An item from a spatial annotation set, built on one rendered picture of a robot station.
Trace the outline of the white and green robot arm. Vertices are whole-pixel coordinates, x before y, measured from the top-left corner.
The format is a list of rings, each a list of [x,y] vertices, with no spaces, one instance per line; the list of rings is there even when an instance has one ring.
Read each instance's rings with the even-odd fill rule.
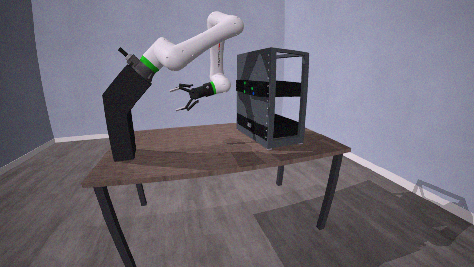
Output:
[[[128,54],[121,47],[127,63],[149,83],[163,66],[171,71],[186,67],[200,54],[210,49],[210,80],[203,84],[206,97],[225,93],[231,87],[223,72],[223,51],[225,40],[242,33],[244,23],[238,16],[227,15],[219,11],[212,12],[207,19],[208,30],[175,45],[169,40],[159,38],[141,57]]]

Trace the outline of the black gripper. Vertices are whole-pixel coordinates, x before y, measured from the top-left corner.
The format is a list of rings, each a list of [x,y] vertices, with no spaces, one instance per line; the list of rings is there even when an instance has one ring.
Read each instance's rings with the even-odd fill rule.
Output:
[[[191,90],[186,89],[185,87],[192,88],[192,89]],[[191,99],[189,100],[189,102],[187,103],[186,106],[178,108],[178,109],[176,109],[176,111],[180,111],[180,110],[184,110],[184,109],[187,109],[187,111],[189,111],[195,104],[199,103],[198,98],[201,98],[201,97],[205,96],[204,87],[200,86],[200,87],[193,88],[193,84],[191,84],[191,85],[179,84],[179,87],[171,89],[170,92],[173,92],[173,91],[176,91],[176,90],[179,90],[179,89],[188,92]],[[193,99],[195,99],[195,102],[191,106],[189,106]]]

